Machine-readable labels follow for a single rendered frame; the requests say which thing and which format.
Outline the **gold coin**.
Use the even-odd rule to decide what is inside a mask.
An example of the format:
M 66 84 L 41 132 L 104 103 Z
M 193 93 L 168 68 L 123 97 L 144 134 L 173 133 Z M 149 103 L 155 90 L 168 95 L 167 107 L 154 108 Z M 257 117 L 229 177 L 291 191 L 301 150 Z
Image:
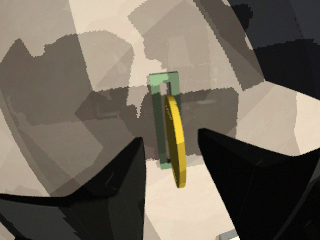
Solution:
M 177 111 L 176 101 L 172 95 L 165 95 L 164 97 L 164 116 L 175 185 L 177 188 L 184 188 L 185 181 L 187 181 L 187 169 L 185 169 L 187 155 L 185 155 L 183 128 L 181 128 L 179 111 Z

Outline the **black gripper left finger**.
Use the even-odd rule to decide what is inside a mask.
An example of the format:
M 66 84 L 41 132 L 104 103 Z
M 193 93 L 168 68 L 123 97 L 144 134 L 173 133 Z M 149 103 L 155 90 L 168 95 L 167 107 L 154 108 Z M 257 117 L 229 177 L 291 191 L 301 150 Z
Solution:
M 145 188 L 147 157 L 137 137 L 71 195 L 0 193 L 0 223 L 32 240 L 144 240 Z

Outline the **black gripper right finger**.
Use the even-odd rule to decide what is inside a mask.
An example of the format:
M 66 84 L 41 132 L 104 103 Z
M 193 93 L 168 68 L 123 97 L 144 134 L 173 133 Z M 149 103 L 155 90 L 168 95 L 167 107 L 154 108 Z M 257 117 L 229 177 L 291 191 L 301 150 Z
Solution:
M 277 240 L 320 179 L 320 148 L 288 156 L 197 129 L 205 167 L 240 240 Z

